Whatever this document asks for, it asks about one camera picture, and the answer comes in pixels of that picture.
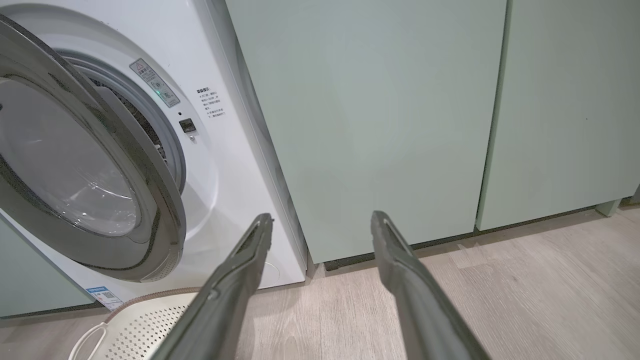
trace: gray sticker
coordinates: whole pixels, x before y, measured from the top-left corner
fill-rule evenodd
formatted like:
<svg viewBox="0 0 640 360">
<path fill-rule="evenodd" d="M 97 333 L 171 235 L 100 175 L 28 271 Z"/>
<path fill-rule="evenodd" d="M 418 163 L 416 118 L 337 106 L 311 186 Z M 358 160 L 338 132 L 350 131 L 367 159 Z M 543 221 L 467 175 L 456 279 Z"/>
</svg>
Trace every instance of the gray sticker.
<svg viewBox="0 0 640 360">
<path fill-rule="evenodd" d="M 160 96 L 160 99 L 162 99 L 168 107 L 172 107 L 180 102 L 180 99 L 178 99 L 164 80 L 162 80 L 162 78 L 156 74 L 153 69 L 151 69 L 151 66 L 149 66 L 145 60 L 138 59 L 136 62 L 129 65 L 129 67 L 131 70 L 135 71 L 142 80 L 151 86 L 151 89 Z"/>
</svg>

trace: wooden floor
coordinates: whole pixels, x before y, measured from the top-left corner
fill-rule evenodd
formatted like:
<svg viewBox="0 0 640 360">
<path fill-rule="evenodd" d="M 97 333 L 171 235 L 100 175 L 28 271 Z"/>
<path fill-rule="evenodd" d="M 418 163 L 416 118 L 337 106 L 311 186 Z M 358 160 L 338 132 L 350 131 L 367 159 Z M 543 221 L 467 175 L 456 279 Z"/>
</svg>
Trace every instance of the wooden floor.
<svg viewBox="0 0 640 360">
<path fill-rule="evenodd" d="M 640 358 L 640 208 L 593 210 L 419 250 L 494 359 Z M 66 359 L 97 310 L 0 322 L 0 359 Z M 402 359 L 374 262 L 259 291 L 237 359 Z"/>
</svg>

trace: blue and white sticker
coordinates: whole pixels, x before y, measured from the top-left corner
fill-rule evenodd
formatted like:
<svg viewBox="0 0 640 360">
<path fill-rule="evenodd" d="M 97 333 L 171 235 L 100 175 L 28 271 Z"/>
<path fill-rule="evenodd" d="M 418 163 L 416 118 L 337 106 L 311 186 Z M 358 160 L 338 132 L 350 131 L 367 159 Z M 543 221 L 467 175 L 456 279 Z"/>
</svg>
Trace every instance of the blue and white sticker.
<svg viewBox="0 0 640 360">
<path fill-rule="evenodd" d="M 114 295 L 109 291 L 109 289 L 105 288 L 104 286 L 101 286 L 99 288 L 88 288 L 85 290 L 111 311 L 114 311 L 115 309 L 120 307 L 120 305 L 122 305 L 122 300 L 118 299 L 116 295 Z"/>
</svg>

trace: cabinet leg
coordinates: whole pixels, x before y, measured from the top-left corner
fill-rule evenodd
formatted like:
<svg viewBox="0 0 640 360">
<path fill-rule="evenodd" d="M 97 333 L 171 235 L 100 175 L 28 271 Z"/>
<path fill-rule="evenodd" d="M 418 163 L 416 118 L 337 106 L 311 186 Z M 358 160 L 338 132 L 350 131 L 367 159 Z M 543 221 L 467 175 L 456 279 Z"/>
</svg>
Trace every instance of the cabinet leg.
<svg viewBox="0 0 640 360">
<path fill-rule="evenodd" d="M 616 213 L 616 209 L 620 205 L 620 200 L 622 199 L 603 202 L 602 204 L 596 206 L 596 210 L 606 217 L 612 217 L 613 214 Z"/>
</svg>

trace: beige perforated basket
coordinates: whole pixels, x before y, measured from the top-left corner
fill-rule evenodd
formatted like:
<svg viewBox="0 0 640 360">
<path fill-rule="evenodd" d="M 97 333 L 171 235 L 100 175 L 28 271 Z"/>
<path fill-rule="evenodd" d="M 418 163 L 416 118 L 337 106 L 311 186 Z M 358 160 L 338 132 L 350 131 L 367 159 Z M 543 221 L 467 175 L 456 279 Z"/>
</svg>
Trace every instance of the beige perforated basket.
<svg viewBox="0 0 640 360">
<path fill-rule="evenodd" d="M 92 327 L 78 339 L 69 354 L 69 360 L 77 360 L 86 341 L 99 331 L 102 331 L 102 335 L 87 359 L 150 358 L 198 291 L 200 288 L 162 291 L 126 302 L 107 320 Z"/>
</svg>

